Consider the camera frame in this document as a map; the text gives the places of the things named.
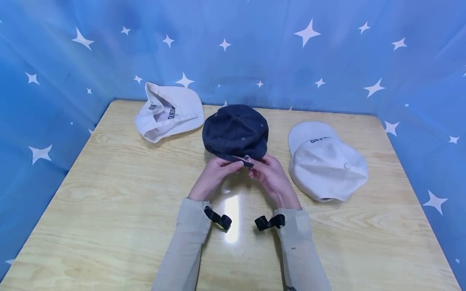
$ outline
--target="navy blue baseball cap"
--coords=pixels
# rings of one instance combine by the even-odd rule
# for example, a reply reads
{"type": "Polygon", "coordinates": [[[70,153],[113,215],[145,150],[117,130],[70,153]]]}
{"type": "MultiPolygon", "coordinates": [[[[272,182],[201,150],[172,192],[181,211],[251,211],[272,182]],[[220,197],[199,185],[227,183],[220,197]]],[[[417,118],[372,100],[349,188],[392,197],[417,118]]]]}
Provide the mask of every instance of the navy blue baseball cap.
{"type": "Polygon", "coordinates": [[[243,161],[247,156],[260,160],[267,153],[267,120],[247,105],[221,107],[209,116],[202,129],[204,147],[210,153],[230,162],[243,161]]]}

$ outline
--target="person's right hand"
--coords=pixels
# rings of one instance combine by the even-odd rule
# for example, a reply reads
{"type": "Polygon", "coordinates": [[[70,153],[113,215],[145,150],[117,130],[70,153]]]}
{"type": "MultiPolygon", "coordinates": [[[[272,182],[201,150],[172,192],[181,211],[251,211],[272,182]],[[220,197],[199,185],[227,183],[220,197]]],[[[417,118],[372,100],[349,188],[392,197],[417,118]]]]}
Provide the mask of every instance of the person's right hand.
{"type": "Polygon", "coordinates": [[[277,208],[301,210],[298,196],[277,159],[265,154],[261,161],[251,158],[247,160],[254,165],[248,171],[249,177],[258,180],[264,186],[277,208]]]}

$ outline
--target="forearm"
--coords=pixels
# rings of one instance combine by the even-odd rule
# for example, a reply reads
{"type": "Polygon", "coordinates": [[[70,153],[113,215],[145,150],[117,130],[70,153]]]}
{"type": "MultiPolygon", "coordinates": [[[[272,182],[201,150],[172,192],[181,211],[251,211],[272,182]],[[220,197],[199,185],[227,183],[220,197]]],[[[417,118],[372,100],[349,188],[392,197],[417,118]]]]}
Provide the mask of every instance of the forearm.
{"type": "Polygon", "coordinates": [[[330,283],[315,250],[312,226],[307,212],[296,209],[278,209],[274,216],[283,214],[285,226],[277,229],[283,253],[285,281],[289,290],[329,291],[330,283]]]}
{"type": "Polygon", "coordinates": [[[196,289],[201,247],[211,225],[204,213],[206,206],[210,204],[188,198],[181,203],[177,227],[152,284],[153,291],[196,289]]]}

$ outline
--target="wood grain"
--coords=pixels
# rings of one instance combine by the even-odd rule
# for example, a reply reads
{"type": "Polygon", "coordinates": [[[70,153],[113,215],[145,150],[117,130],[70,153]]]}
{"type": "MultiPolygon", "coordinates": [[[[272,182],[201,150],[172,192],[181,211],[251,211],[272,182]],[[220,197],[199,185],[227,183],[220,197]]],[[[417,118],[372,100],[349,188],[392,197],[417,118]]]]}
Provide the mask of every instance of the wood grain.
{"type": "MultiPolygon", "coordinates": [[[[149,290],[175,219],[205,166],[201,129],[158,144],[134,117],[143,102],[115,101],[27,240],[0,290],[149,290]]],[[[206,116],[218,107],[205,106],[206,116]]],[[[268,152],[286,172],[288,132],[321,121],[360,151],[369,181],[347,202],[319,204],[298,191],[333,290],[459,290],[380,122],[372,116],[259,109],[268,120],[268,152]]],[[[212,227],[197,290],[283,290],[274,230],[254,219],[272,205],[246,173],[225,180],[212,201],[233,219],[212,227]]]]}

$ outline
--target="hand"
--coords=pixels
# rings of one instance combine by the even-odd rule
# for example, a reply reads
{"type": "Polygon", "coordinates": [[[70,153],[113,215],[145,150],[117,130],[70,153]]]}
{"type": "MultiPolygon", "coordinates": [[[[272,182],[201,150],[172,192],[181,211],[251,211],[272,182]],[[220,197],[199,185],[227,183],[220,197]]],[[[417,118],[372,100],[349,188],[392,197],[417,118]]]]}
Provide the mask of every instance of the hand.
{"type": "Polygon", "coordinates": [[[261,161],[249,158],[248,162],[254,165],[248,171],[249,177],[258,180],[264,186],[277,208],[302,209],[298,196],[277,159],[266,154],[261,161]]]}
{"type": "Polygon", "coordinates": [[[242,161],[232,163],[216,156],[213,157],[192,187],[188,198],[195,201],[208,201],[222,183],[223,178],[237,172],[243,166],[242,161]]]}

